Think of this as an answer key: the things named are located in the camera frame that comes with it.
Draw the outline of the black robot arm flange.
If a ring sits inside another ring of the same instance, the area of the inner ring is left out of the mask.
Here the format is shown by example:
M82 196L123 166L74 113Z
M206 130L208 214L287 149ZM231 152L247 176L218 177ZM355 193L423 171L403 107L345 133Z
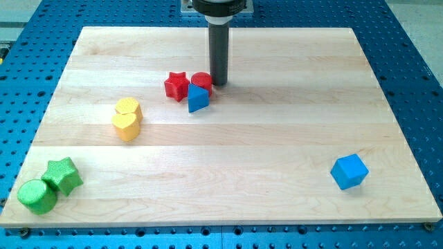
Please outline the black robot arm flange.
M181 0L182 16L230 17L235 15L252 16L252 0Z

